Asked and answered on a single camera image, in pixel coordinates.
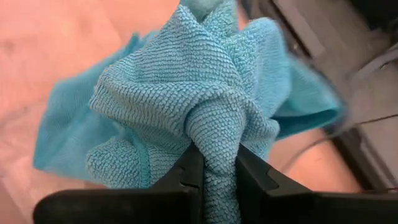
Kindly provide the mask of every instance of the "table surface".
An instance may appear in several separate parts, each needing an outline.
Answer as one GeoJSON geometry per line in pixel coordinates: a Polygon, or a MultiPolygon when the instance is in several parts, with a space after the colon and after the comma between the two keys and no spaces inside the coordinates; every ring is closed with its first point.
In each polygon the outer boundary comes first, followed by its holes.
{"type": "MultiPolygon", "coordinates": [[[[134,31],[159,29],[178,0],[0,0],[0,223],[29,223],[42,197],[62,189],[98,187],[32,168],[40,117],[53,84],[115,52],[134,31]]],[[[240,26],[246,20],[241,16],[240,26]]],[[[308,131],[275,144],[280,168],[323,138],[308,131]]],[[[357,192],[359,185],[330,142],[306,152],[287,175],[313,190],[357,192]]]]}

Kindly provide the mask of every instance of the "cloth fold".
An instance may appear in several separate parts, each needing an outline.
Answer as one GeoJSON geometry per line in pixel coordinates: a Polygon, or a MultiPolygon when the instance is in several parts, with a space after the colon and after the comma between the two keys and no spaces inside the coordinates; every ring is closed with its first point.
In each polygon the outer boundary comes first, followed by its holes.
{"type": "Polygon", "coordinates": [[[191,3],[182,2],[158,34],[134,36],[55,87],[36,168],[146,188],[193,141],[205,157],[206,222],[239,223],[239,144],[266,158],[276,139],[341,116],[327,82],[288,54],[275,22],[261,18],[238,31],[234,1],[191,3]]]}

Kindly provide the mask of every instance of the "wire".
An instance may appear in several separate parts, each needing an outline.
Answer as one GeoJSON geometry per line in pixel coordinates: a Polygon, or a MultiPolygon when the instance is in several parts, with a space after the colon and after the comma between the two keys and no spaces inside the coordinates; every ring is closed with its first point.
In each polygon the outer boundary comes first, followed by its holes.
{"type": "Polygon", "coordinates": [[[395,118],[397,116],[398,116],[398,114],[393,114],[393,115],[384,116],[384,117],[381,117],[381,118],[372,119],[372,120],[369,120],[369,121],[363,121],[363,122],[360,122],[359,124],[370,124],[370,123],[382,121],[384,119],[395,118]]]}
{"type": "Polygon", "coordinates": [[[332,134],[329,134],[327,137],[316,140],[315,142],[305,146],[303,149],[297,151],[286,163],[285,165],[282,166],[282,168],[279,169],[280,172],[282,173],[286,173],[290,170],[290,168],[292,168],[292,166],[298,161],[298,159],[300,157],[302,157],[307,151],[309,151],[310,149],[312,149],[314,146],[317,146],[323,142],[329,141],[330,139],[336,138],[339,135],[343,134],[345,131],[350,130],[351,128],[355,127],[354,125],[351,125],[349,127],[344,127],[343,125],[341,127],[339,127],[337,129],[337,131],[335,131],[332,134]]]}

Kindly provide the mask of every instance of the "dark gray surface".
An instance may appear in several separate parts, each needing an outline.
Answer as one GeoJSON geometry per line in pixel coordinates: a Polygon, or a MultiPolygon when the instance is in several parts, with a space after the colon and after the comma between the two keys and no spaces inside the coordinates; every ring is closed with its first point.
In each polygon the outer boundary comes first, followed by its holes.
{"type": "MultiPolygon", "coordinates": [[[[397,65],[390,63],[360,82],[352,80],[356,71],[384,53],[392,43],[381,30],[370,31],[348,1],[252,1],[252,17],[261,17],[261,11],[277,6],[308,49],[313,63],[347,101],[351,123],[398,114],[397,65]]],[[[362,127],[370,144],[398,179],[398,118],[362,127]]]]}
{"type": "Polygon", "coordinates": [[[395,180],[398,180],[398,117],[363,124],[361,127],[381,159],[392,171],[395,180]]]}

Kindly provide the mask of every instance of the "black clip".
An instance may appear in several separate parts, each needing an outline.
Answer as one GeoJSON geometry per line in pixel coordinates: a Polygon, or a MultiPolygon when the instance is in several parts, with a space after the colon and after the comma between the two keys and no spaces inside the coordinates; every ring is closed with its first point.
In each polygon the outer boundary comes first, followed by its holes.
{"type": "MultiPolygon", "coordinates": [[[[149,189],[65,190],[35,207],[35,224],[202,223],[204,160],[192,144],[149,189]]],[[[236,194],[243,224],[398,223],[398,195],[312,192],[241,146],[236,194]]]]}
{"type": "Polygon", "coordinates": [[[149,189],[64,190],[35,207],[35,224],[202,223],[203,156],[192,144],[149,189]]]}
{"type": "Polygon", "coordinates": [[[236,159],[242,223],[398,223],[397,194],[312,192],[241,146],[236,159]]]}

